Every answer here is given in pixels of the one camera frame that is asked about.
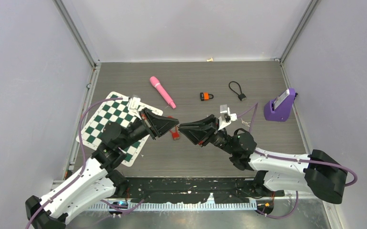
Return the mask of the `red cable padlock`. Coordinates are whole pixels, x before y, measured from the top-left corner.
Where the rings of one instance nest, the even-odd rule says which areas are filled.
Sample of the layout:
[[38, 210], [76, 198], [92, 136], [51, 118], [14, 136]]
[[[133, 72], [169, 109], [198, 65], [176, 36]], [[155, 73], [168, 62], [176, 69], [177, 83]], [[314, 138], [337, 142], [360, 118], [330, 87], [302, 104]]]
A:
[[178, 131], [178, 125], [175, 125], [175, 127], [173, 127], [172, 129], [170, 129], [169, 132], [171, 133], [172, 139], [174, 141], [180, 139], [180, 134], [179, 134], [179, 131]]

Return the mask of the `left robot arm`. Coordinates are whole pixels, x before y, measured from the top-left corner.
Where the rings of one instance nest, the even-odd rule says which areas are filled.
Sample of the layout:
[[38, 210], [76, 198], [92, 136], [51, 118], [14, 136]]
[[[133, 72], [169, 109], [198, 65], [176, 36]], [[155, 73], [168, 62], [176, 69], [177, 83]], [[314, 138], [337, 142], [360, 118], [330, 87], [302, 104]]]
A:
[[123, 197], [128, 180], [116, 168], [126, 158], [125, 149], [147, 136], [161, 137], [178, 124], [178, 119], [154, 114], [148, 108], [140, 110], [127, 127], [108, 122], [100, 135], [101, 143], [76, 173], [44, 196], [26, 200], [26, 228], [64, 229], [100, 200], [112, 195]]

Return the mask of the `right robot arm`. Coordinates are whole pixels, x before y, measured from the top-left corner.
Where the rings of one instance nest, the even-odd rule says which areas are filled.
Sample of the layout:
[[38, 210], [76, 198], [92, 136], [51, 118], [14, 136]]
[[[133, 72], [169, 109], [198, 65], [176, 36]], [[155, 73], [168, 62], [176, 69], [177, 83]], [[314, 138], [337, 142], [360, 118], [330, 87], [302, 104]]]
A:
[[322, 201], [341, 204], [347, 170], [322, 150], [309, 154], [285, 154], [257, 146], [250, 131], [238, 128], [229, 135], [223, 121], [210, 115], [202, 120], [183, 123], [178, 130], [200, 147], [212, 144], [230, 155], [239, 170], [255, 171], [253, 189], [260, 196], [276, 191], [302, 191]]

